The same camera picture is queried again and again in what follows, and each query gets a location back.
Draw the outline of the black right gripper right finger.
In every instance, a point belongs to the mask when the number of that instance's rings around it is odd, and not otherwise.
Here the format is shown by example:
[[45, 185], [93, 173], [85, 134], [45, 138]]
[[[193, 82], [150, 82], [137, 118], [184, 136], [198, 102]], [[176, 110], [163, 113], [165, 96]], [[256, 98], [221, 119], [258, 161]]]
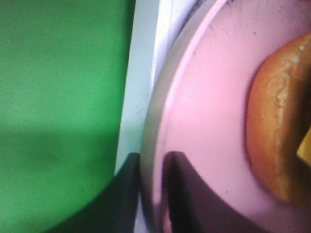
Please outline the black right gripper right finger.
[[204, 182], [184, 153], [166, 155], [168, 207], [174, 233], [260, 233], [262, 228], [227, 205]]

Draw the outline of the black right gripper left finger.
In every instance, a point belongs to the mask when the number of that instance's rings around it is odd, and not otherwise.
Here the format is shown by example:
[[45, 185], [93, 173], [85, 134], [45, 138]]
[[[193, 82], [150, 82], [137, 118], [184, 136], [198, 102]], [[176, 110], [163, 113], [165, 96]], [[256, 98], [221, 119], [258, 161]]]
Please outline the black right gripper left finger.
[[50, 233], [132, 233], [139, 192], [139, 154], [128, 154], [109, 185], [81, 211]]

